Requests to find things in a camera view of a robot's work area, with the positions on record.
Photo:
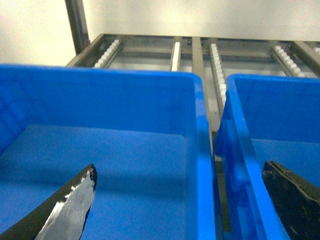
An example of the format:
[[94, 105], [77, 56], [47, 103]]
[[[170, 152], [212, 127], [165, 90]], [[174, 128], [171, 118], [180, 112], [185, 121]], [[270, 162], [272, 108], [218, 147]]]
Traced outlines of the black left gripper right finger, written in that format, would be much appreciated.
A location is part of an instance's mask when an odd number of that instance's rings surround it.
[[266, 161], [262, 180], [291, 240], [320, 238], [320, 188], [276, 161]]

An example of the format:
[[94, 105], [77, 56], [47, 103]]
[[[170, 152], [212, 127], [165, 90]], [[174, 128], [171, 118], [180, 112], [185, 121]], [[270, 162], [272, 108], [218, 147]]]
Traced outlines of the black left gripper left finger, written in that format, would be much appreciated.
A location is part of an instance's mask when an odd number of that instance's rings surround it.
[[0, 234], [2, 240], [79, 240], [94, 202], [98, 174], [89, 164]]

